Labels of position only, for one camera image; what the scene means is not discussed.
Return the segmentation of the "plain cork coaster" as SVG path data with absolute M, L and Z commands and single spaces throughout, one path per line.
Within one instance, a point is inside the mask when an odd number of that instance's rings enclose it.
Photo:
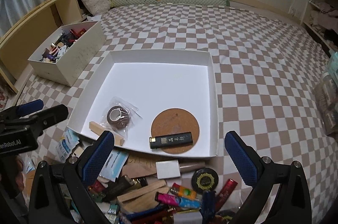
M 167 154 L 178 155 L 189 151 L 196 145 L 199 138 L 200 127 L 195 116 L 180 108 L 171 108 L 162 111 L 153 120 L 151 125 L 151 136 L 174 135 L 178 133 L 191 132 L 192 144 L 180 147 L 164 148 Z

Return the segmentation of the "long wooden block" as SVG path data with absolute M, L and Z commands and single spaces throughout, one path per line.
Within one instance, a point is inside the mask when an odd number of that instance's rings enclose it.
M 124 144 L 124 138 L 120 136 L 117 132 L 108 130 L 102 125 L 96 123 L 95 121 L 89 122 L 89 129 L 94 132 L 97 136 L 108 135 L 109 133 L 114 137 L 114 145 L 122 147 Z

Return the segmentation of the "beige shoe box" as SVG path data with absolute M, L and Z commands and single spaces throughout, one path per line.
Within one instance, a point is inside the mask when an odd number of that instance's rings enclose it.
M 75 40 L 70 48 L 60 49 L 55 62 L 43 60 L 46 50 L 51 49 L 63 33 L 79 33 L 83 29 L 84 34 Z M 71 87 L 105 41 L 106 36 L 99 21 L 61 26 L 35 50 L 28 61 L 36 75 Z

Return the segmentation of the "brown tape roll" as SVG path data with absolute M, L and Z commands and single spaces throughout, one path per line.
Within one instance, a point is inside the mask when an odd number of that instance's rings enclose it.
M 136 127 L 142 119 L 136 106 L 114 96 L 102 113 L 100 125 L 127 139 L 131 129 Z

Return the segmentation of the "black lighter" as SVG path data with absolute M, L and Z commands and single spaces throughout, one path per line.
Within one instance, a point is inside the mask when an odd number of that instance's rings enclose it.
M 193 139 L 191 132 L 150 137 L 151 149 L 181 147 L 191 145 L 192 143 Z

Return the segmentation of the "red lipstick tube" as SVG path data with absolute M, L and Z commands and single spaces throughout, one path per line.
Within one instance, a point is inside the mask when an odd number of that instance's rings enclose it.
M 215 212 L 220 211 L 226 203 L 232 192 L 235 190 L 238 182 L 228 179 L 215 199 Z

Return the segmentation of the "black round gold tin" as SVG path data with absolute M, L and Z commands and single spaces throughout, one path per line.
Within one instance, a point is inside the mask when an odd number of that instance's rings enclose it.
M 211 168 L 197 170 L 191 178 L 192 189 L 199 194 L 207 190 L 214 191 L 218 186 L 218 182 L 218 174 Z

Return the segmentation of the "clear plastic storage bin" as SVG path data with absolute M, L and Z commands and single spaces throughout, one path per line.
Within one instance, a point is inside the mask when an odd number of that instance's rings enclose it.
M 337 135 L 337 52 L 329 59 L 314 94 L 325 134 Z

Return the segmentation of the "blue white sachet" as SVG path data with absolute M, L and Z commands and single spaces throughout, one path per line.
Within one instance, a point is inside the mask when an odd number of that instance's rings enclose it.
M 70 128 L 67 128 L 56 145 L 57 159 L 64 163 L 66 159 L 72 154 L 73 149 L 79 144 L 79 137 Z

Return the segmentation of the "wooden bedside shelf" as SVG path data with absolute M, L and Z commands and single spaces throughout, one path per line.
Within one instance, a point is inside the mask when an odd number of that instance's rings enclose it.
M 77 0 L 46 0 L 1 37 L 1 78 L 17 94 L 30 55 L 62 25 L 82 21 Z

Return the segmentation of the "white cube box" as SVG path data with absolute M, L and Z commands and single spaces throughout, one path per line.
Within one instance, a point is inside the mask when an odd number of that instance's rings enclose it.
M 177 160 L 156 162 L 158 179 L 171 179 L 180 177 L 180 166 Z

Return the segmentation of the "white shallow tray box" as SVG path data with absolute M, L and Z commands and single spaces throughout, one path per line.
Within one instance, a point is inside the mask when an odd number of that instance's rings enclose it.
M 114 98 L 137 108 L 137 122 L 127 132 L 123 148 L 161 154 L 149 144 L 151 124 L 162 111 L 185 109 L 200 128 L 196 144 L 185 158 L 217 155 L 218 99 L 210 53 L 178 49 L 140 49 L 109 52 L 79 97 L 68 127 L 90 139 L 89 124 L 106 117 Z

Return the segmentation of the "checkered bed sheet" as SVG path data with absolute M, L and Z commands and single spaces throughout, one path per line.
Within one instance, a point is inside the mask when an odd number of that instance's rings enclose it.
M 71 88 L 29 78 L 19 103 L 74 108 L 93 72 L 110 51 L 207 51 L 214 63 L 219 134 L 236 131 L 275 162 L 302 163 L 312 221 L 335 199 L 336 142 L 325 136 L 313 89 L 325 70 L 321 47 L 300 27 L 249 11 L 182 5 L 123 6 L 101 20 L 106 43 Z

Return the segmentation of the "wooden closet shelf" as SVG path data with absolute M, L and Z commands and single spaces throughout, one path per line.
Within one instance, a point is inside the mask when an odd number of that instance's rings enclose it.
M 308 0 L 301 24 L 328 57 L 337 52 L 337 0 Z

